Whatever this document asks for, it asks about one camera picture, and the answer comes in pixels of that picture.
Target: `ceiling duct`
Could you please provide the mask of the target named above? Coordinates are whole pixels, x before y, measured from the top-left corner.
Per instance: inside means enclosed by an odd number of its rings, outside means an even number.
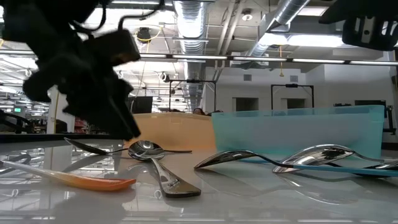
[[[205,43],[200,39],[205,33],[207,3],[197,1],[175,1],[177,13],[177,27],[180,38],[189,40],[180,41],[183,54],[204,54]],[[203,64],[197,62],[184,62],[185,79],[204,80]],[[200,104],[201,90],[203,86],[187,85],[191,109]]]
[[[269,43],[276,43],[274,40],[278,38],[275,34],[270,34],[270,30],[277,29],[282,25],[282,29],[276,30],[279,32],[288,32],[290,29],[290,22],[297,16],[297,14],[310,2],[310,0],[280,0],[278,8],[268,15],[265,15],[258,27],[258,41],[249,50],[246,56],[261,57],[268,49]]]

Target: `teal plastic container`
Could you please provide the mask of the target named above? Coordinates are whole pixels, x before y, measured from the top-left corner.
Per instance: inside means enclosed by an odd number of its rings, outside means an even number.
[[[384,107],[343,106],[212,114],[217,151],[289,156],[317,144],[339,144],[380,158]]]

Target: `spoon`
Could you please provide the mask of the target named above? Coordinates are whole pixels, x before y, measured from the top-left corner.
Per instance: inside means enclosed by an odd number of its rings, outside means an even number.
[[[290,169],[319,170],[319,171],[345,172],[345,173],[351,173],[351,174],[362,174],[362,175],[370,175],[370,176],[398,177],[398,172],[391,171],[391,170],[383,170],[383,169],[366,169],[366,168],[361,169],[361,168],[348,168],[348,167],[303,166],[303,165],[283,164],[283,163],[268,159],[267,157],[265,157],[263,155],[256,154],[251,151],[244,151],[244,150],[226,151],[226,152],[217,153],[217,154],[205,159],[204,161],[200,162],[198,165],[195,166],[195,169],[203,168],[203,167],[210,166],[210,165],[220,164],[220,163],[224,163],[224,162],[229,162],[229,161],[236,161],[236,160],[240,160],[240,159],[256,157],[256,156],[260,157],[261,159],[264,159],[265,161],[270,162],[273,165],[290,168]]]
[[[112,153],[115,153],[115,152],[121,152],[121,151],[128,150],[128,148],[127,148],[127,149],[118,149],[118,150],[115,150],[115,151],[112,151],[112,152],[107,152],[105,150],[98,149],[97,147],[89,146],[89,145],[80,143],[78,141],[72,140],[72,139],[64,138],[64,140],[67,143],[71,144],[72,146],[75,146],[75,147],[77,147],[79,149],[82,149],[84,151],[87,151],[87,152],[90,152],[90,153],[94,153],[94,154],[98,154],[98,155],[107,155],[107,154],[112,154]],[[161,150],[163,150],[165,152],[177,152],[177,153],[191,153],[192,152],[192,150],[181,150],[181,151],[164,150],[160,146],[158,146],[156,144],[154,144],[154,145],[157,148],[159,148],[159,149],[161,149]]]
[[[150,141],[138,141],[132,144],[128,151],[133,159],[138,161],[152,161],[157,174],[159,175],[159,185],[166,197],[181,198],[199,196],[201,190],[177,177],[161,163],[157,162],[165,156],[165,152],[158,145]]]
[[[38,167],[32,167],[25,164],[20,164],[11,161],[0,161],[0,165],[8,168],[19,169],[31,174],[39,175],[48,179],[56,180],[63,184],[77,187],[86,190],[98,190],[98,191],[114,191],[123,190],[129,188],[131,184],[134,184],[134,179],[101,179],[94,177],[82,177],[74,174],[67,174],[64,172],[57,172],[53,170],[42,169]]]
[[[372,169],[385,169],[388,167],[392,167],[398,164],[398,161],[389,161],[386,162],[384,159],[373,159],[366,156],[363,156],[354,150],[339,146],[336,144],[323,144],[308,147],[306,149],[302,149],[299,152],[296,152],[292,156],[289,156],[279,162],[283,164],[290,165],[311,165],[311,166],[319,166],[322,164],[327,164],[329,162],[336,161],[338,159],[346,158],[348,156],[355,155],[361,159],[373,162],[382,162],[383,164],[379,164],[374,166]],[[286,173],[293,172],[297,169],[291,169],[286,167],[277,166],[272,171],[275,173]]]

